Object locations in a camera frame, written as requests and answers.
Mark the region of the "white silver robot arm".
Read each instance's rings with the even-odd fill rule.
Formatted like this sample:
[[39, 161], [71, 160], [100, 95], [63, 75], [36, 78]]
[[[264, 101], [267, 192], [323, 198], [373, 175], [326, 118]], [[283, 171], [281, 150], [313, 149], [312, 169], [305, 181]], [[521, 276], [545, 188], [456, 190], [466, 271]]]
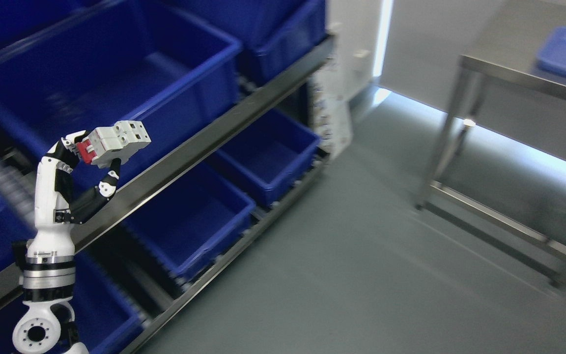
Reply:
[[73, 256], [16, 256], [25, 314], [14, 327], [12, 340], [21, 354], [47, 354], [54, 347], [66, 354], [87, 354], [70, 304], [76, 282]]

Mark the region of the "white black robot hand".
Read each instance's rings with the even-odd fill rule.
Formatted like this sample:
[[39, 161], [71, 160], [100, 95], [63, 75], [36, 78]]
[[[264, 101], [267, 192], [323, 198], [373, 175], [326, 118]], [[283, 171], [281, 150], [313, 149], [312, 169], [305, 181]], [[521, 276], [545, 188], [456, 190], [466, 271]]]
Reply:
[[66, 135], [41, 158], [34, 189], [34, 226], [37, 233], [27, 247], [28, 264], [69, 262], [76, 251], [71, 238], [75, 225], [86, 223], [116, 193], [121, 159], [110, 162], [108, 173], [83, 194], [74, 197], [72, 173], [85, 154], [78, 145], [87, 143], [89, 130]]

